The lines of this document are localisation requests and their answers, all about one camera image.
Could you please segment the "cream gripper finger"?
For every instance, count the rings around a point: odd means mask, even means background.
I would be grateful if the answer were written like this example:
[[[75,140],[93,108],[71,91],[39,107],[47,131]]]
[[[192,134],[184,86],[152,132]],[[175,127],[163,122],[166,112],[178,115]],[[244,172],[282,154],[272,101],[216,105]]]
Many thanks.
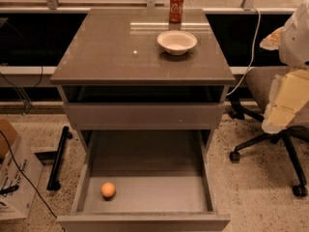
[[[275,29],[272,33],[262,39],[260,42],[260,48],[265,50],[278,50],[281,43],[282,33],[282,27]]]
[[[309,72],[277,74],[270,85],[268,100],[262,122],[264,132],[274,134],[292,126],[308,126]]]

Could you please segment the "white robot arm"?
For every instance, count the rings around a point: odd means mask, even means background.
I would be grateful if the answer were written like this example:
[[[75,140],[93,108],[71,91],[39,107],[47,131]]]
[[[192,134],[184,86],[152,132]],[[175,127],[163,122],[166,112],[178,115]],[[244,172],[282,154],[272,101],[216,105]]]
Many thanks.
[[[262,122],[264,132],[278,133],[309,102],[309,0],[303,1],[282,27],[264,38],[260,47],[278,50],[280,61],[291,69],[274,77]]]

